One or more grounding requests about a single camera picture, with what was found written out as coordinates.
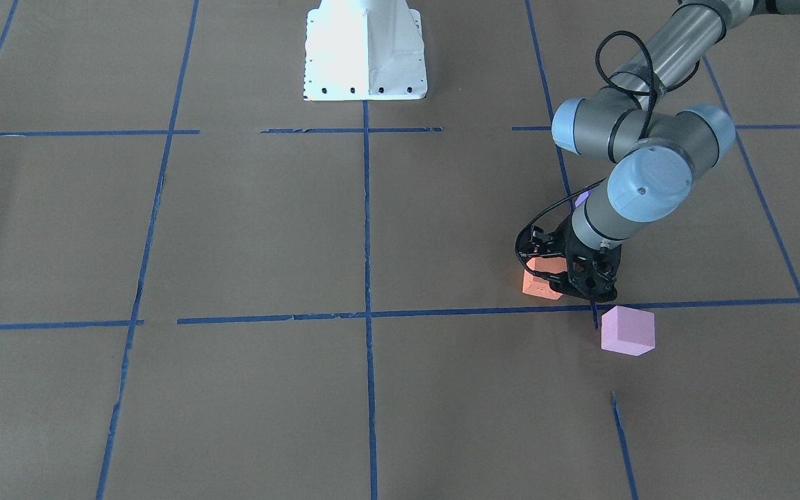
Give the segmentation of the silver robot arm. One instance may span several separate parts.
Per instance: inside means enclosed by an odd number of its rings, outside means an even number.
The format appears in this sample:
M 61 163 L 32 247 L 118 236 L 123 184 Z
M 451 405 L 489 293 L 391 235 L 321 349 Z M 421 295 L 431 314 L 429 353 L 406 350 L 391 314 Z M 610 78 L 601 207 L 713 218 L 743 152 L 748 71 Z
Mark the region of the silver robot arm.
M 538 272 L 554 292 L 594 303 L 617 298 L 622 245 L 674 212 L 733 146 L 730 115 L 699 104 L 664 116 L 657 103 L 684 86 L 729 31 L 765 14 L 800 15 L 800 1 L 681 1 L 648 40 L 615 31 L 600 41 L 594 66 L 603 86 L 568 99 L 553 114 L 553 142 L 563 151 L 607 160 L 613 169 L 580 191 L 583 202 L 546 236 L 523 231 L 520 258 L 564 260 L 561 272 Z

